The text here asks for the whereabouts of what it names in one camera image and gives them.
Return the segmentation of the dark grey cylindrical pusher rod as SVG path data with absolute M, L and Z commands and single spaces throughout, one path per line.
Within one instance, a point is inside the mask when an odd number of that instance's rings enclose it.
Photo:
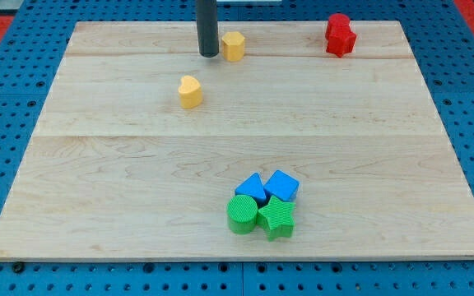
M 195 8 L 199 53 L 214 58 L 219 53 L 216 0 L 196 0 Z

